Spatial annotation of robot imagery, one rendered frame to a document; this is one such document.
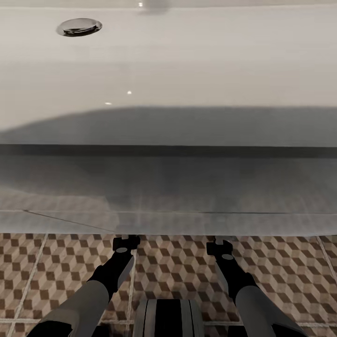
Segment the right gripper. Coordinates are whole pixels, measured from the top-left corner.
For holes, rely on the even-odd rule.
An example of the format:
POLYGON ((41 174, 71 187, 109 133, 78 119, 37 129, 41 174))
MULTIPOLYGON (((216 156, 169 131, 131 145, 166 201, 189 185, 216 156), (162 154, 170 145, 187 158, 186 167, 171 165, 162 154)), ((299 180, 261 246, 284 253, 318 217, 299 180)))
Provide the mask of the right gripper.
POLYGON ((207 248, 207 254, 214 255, 214 256, 216 252, 221 249, 229 251, 230 253, 232 251, 232 245, 229 242, 224 242, 223 245, 217 245, 215 242, 207 242, 206 248, 207 248))

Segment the robot trunk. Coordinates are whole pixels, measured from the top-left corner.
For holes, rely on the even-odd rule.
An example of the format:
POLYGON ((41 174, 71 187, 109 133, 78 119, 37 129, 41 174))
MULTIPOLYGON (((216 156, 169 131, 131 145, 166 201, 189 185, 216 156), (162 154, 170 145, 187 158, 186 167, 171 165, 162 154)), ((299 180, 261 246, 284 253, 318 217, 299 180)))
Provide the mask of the robot trunk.
POLYGON ((196 300, 141 300, 133 337, 205 337, 196 300))

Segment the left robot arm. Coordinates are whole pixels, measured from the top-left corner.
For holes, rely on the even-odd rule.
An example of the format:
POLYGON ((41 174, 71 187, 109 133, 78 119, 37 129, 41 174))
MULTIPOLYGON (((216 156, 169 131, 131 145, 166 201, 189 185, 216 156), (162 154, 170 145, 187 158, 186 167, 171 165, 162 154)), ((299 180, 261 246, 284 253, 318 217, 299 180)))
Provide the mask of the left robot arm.
POLYGON ((99 265, 78 291, 43 317, 25 337, 92 337, 113 293, 134 265, 131 249, 137 249, 137 244, 138 235, 114 238, 112 258, 99 265))

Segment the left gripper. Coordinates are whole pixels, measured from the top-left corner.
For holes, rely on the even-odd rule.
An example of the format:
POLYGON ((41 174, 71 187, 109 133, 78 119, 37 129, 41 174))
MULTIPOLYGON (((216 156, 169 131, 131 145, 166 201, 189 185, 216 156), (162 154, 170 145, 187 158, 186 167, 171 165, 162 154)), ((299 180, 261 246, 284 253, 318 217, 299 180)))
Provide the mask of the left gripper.
POLYGON ((137 244, 140 244, 140 237, 136 235, 135 237, 129 237, 129 239, 123 239, 121 237, 113 239, 113 251, 116 251, 119 245, 127 243, 130 245, 131 249, 137 249, 137 244))

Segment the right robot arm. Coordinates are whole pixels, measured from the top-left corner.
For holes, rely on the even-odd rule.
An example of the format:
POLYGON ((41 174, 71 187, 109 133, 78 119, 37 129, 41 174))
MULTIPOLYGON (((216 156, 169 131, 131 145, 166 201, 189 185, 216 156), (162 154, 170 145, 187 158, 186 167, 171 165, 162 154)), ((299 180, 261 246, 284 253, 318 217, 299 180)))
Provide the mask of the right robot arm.
POLYGON ((232 256, 232 235, 215 235, 207 242, 207 254, 214 255, 215 270, 237 307, 248 337, 309 337, 258 287, 251 273, 242 270, 232 256))

